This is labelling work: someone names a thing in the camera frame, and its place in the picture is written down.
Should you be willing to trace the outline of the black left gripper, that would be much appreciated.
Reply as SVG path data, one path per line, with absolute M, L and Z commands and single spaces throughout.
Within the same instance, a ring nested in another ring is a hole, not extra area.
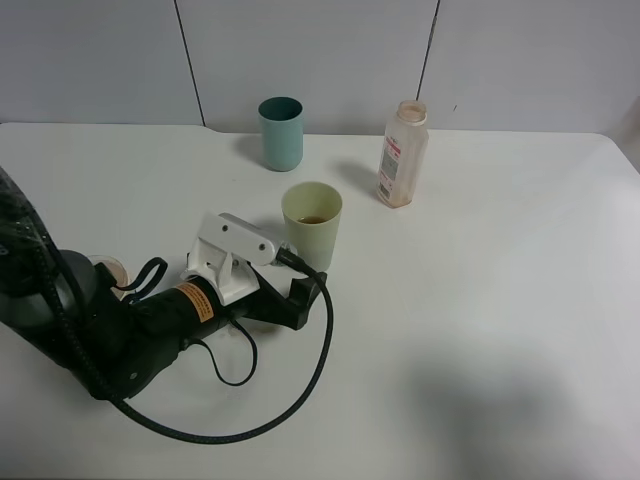
M 313 303 L 321 296 L 312 277 L 291 280 L 282 296 L 251 265 L 231 252 L 191 252 L 178 291 L 187 297 L 202 324 L 223 324 L 244 317 L 302 329 Z

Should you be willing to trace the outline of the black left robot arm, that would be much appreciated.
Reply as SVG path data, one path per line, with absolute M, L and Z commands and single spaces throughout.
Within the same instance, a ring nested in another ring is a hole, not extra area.
M 63 250 L 59 266 L 52 240 L 17 184 L 1 176 L 1 321 L 59 366 L 69 370 L 98 400 L 104 389 L 88 375 L 45 298 L 51 279 L 71 329 L 109 385 L 123 398 L 141 392 L 179 353 L 227 325 L 249 318 L 292 330 L 307 322 L 326 273 L 291 282 L 282 296 L 250 263 L 256 291 L 223 304 L 205 278 L 193 276 L 155 293 L 168 264 L 149 260 L 129 285 L 121 287 L 103 262 Z

